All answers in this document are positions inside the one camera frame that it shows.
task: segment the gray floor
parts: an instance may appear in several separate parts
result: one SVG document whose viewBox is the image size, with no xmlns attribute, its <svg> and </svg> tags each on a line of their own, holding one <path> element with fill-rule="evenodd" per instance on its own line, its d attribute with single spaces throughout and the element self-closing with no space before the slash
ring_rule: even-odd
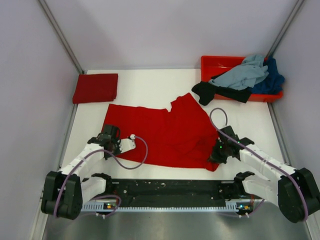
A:
<svg viewBox="0 0 320 240">
<path fill-rule="evenodd" d="M 123 213 L 73 222 L 52 218 L 43 240 L 308 240 L 305 223 L 291 223 L 265 203 L 249 219 L 216 213 Z"/>
</svg>

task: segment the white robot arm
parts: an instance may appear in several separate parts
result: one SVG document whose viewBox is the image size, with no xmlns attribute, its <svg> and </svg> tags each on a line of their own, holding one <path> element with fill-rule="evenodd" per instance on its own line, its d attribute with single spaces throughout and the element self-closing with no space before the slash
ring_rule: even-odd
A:
<svg viewBox="0 0 320 240">
<path fill-rule="evenodd" d="M 43 213 L 52 215 L 58 200 L 56 215 L 75 219 L 80 214 L 83 204 L 106 191 L 108 176 L 93 172 L 93 166 L 111 157 L 104 150 L 119 155 L 136 148 L 134 135 L 119 139 L 119 132 L 116 126 L 105 125 L 103 131 L 97 137 L 92 137 L 72 162 L 57 172 L 51 171 L 47 174 L 41 204 Z M 68 179 L 63 197 L 58 198 L 66 178 Z"/>
<path fill-rule="evenodd" d="M 238 173 L 234 181 L 239 195 L 253 194 L 273 203 L 293 223 L 305 220 L 320 209 L 320 192 L 308 169 L 296 169 L 277 161 L 250 139 L 239 139 L 231 126 L 219 129 L 218 134 L 209 161 L 222 164 L 228 157 L 234 157 L 266 178 L 249 171 Z"/>
</svg>

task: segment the red tray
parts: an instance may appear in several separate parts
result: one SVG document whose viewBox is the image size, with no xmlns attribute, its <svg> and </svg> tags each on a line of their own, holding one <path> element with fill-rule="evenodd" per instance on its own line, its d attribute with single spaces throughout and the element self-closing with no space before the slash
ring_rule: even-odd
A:
<svg viewBox="0 0 320 240">
<path fill-rule="evenodd" d="M 209 82 L 211 77 L 223 74 L 237 65 L 240 65 L 245 58 L 242 56 L 202 56 L 201 57 L 201 80 Z M 251 94 L 248 101 L 273 103 L 282 98 L 283 92 L 276 95 L 270 94 Z M 233 100 L 231 98 L 214 95 L 214 99 Z"/>
</svg>

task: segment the red towel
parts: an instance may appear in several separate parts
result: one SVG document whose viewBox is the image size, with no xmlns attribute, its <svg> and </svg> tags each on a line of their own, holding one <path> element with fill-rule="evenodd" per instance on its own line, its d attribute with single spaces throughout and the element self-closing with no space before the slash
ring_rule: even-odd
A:
<svg viewBox="0 0 320 240">
<path fill-rule="evenodd" d="M 74 104 L 111 102 L 117 96 L 118 74 L 80 74 Z"/>
<path fill-rule="evenodd" d="M 176 168 L 205 168 L 215 171 L 216 163 L 207 161 L 218 138 L 208 114 L 190 93 L 178 97 L 167 109 L 150 109 L 110 104 L 104 124 L 120 128 L 121 138 L 131 134 L 148 144 L 147 164 Z M 146 148 L 136 140 L 136 149 L 119 157 L 141 162 Z"/>
</svg>

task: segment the white enclosure wall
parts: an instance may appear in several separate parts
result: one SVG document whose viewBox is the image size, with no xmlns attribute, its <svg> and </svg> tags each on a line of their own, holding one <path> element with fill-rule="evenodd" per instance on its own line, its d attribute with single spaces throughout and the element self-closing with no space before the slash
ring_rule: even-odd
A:
<svg viewBox="0 0 320 240">
<path fill-rule="evenodd" d="M 296 0 L 46 0 L 82 68 L 194 68 L 266 54 Z"/>
<path fill-rule="evenodd" d="M 307 0 L 274 57 L 286 78 L 274 103 L 293 164 L 310 169 L 320 185 L 320 1 Z"/>
<path fill-rule="evenodd" d="M 28 239 L 77 72 L 36 0 L 0 7 L 0 239 Z"/>
</svg>

